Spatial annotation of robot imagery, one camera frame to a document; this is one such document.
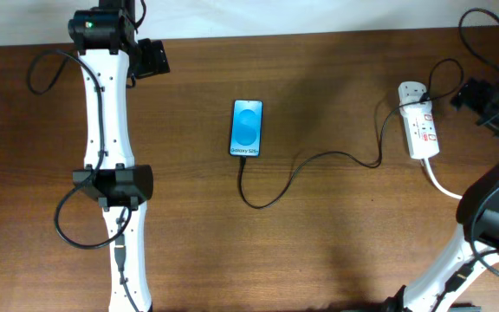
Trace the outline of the blue Galaxy smartphone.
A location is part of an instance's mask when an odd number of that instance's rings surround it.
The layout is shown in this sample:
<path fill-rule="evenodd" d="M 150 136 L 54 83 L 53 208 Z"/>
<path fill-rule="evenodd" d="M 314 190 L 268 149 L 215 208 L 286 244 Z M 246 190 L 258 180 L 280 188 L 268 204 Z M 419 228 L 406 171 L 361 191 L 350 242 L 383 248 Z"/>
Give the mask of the blue Galaxy smartphone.
<path fill-rule="evenodd" d="M 231 156 L 258 157 L 262 138 L 263 103 L 258 100 L 235 100 L 230 130 Z"/>

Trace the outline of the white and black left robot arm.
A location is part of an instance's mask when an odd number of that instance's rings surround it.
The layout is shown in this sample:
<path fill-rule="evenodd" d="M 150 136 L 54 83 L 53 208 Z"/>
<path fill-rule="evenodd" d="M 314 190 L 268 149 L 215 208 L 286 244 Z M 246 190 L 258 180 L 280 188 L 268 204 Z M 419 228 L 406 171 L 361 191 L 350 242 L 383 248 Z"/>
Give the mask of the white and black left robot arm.
<path fill-rule="evenodd" d="M 166 74 L 170 68 L 162 42 L 137 37 L 143 20 L 136 16 L 136 6 L 135 1 L 101 1 L 76 11 L 68 23 L 87 106 L 87 147 L 73 181 L 76 191 L 101 208 L 107 236 L 100 243 L 67 242 L 83 250 L 109 249 L 111 311 L 153 309 L 144 226 L 154 178 L 152 168 L 136 164 L 133 156 L 126 91 L 137 80 Z"/>

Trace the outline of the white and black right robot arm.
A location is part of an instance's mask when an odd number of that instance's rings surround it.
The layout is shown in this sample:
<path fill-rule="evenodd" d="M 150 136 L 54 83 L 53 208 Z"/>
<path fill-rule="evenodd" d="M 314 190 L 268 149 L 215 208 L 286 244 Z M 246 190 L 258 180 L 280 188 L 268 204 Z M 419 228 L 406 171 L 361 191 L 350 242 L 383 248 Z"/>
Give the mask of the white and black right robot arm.
<path fill-rule="evenodd" d="M 443 253 L 415 282 L 387 298 L 382 310 L 449 311 L 483 272 L 499 276 L 494 267 L 499 263 L 499 163 L 458 200 L 458 226 Z"/>

